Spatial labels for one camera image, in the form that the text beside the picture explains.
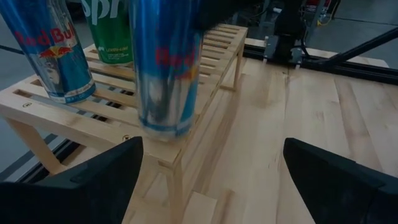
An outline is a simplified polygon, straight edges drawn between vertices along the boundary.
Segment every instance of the concrete floor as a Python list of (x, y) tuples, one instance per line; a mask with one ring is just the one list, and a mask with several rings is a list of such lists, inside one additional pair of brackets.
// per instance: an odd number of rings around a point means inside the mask
[[(342, 0), (336, 19), (327, 26), (319, 27), (309, 47), (343, 52), (398, 26), (398, 1), (396, 0)], [(83, 47), (92, 44), (90, 31), (84, 21), (76, 22), (78, 36)], [(17, 42), (0, 17), (0, 44), (19, 49)], [(385, 60), (390, 67), (398, 68), (398, 39), (366, 52), (364, 56)], [(0, 50), (0, 90), (34, 73), (23, 55)], [(37, 160), (29, 152), (7, 123), (0, 119), (0, 181), (17, 180)], [(40, 131), (46, 138), (48, 133)], [(54, 139), (51, 148), (61, 141)]]

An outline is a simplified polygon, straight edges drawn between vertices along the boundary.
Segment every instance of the sprite can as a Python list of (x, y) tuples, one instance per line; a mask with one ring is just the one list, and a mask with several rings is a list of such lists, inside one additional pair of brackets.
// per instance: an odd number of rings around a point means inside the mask
[(99, 59), (108, 65), (132, 62), (128, 0), (81, 0)]

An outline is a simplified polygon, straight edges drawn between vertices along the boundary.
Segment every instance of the wooden shelf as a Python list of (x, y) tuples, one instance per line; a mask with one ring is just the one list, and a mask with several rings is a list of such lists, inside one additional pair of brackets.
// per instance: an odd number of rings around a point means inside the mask
[[(0, 91), (0, 115), (6, 118), (51, 174), (57, 174), (67, 169), (68, 166), (59, 163), (51, 150), (42, 142), (35, 128), (63, 136), (83, 146), (93, 148), (98, 153), (122, 143), (125, 138), (142, 136), (144, 140), (144, 170), (154, 170), (155, 173), (160, 172), (166, 176), (172, 223), (180, 223), (193, 183), (199, 175), (196, 167), (182, 166), (182, 160), (186, 161), (187, 157), (192, 158), (192, 155), (197, 156), (199, 149), (206, 150), (203, 147), (195, 147), (186, 154), (218, 90), (220, 88), (229, 91), (237, 90), (246, 34), (247, 28), (245, 27), (223, 24), (206, 34), (200, 61), (200, 84), (195, 105), (195, 124), (188, 136), (179, 141), (157, 141), (149, 137), (139, 127), (132, 67), (112, 67), (102, 64), (98, 60), (98, 54), (93, 45), (85, 49), (93, 79), (96, 83), (101, 84), (93, 94), (93, 99), (66, 106), (49, 103), (46, 100), (48, 95), (39, 78), (32, 75)], [(223, 80), (233, 63), (236, 66), (233, 82), (223, 85)], [(111, 91), (108, 89), (110, 86), (133, 94), (127, 95)], [(117, 103), (121, 107), (113, 108), (97, 103), (94, 99)], [(110, 122), (102, 122), (74, 113), (68, 107), (102, 116)], [(202, 153), (200, 159), (189, 159), (189, 161), (193, 161), (192, 164), (195, 166), (200, 166), (205, 158), (203, 155), (205, 154)], [(144, 193), (146, 190), (142, 188), (139, 191)], [(145, 201), (143, 196), (134, 197), (132, 205), (144, 207), (146, 210), (152, 208), (156, 208), (157, 211), (164, 210), (162, 204), (154, 206), (151, 201)]]

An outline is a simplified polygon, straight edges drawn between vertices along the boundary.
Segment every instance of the can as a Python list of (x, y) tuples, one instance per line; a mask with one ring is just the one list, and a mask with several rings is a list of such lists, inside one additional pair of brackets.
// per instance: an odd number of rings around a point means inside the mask
[(132, 0), (130, 25), (142, 128), (157, 139), (186, 135), (194, 122), (203, 34), (199, 0)]
[(128, 0), (81, 0), (99, 59), (108, 65), (132, 62)]
[(76, 103), (94, 93), (65, 1), (1, 0), (0, 13), (53, 101)]

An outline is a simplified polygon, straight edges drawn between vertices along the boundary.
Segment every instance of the red bull can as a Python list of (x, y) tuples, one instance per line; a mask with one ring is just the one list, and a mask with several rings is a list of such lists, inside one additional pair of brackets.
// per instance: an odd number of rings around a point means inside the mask
[(194, 122), (203, 34), (199, 0), (132, 0), (130, 26), (139, 120), (157, 139), (186, 135)]
[(94, 93), (65, 1), (1, 0), (0, 13), (53, 101), (76, 103)]

